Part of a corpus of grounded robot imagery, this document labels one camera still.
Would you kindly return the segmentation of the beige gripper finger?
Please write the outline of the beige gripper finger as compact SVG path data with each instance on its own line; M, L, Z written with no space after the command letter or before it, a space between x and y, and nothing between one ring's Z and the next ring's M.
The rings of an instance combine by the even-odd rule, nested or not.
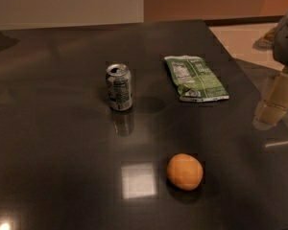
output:
M269 76L264 85L252 124L259 130L268 130L288 112L288 66Z

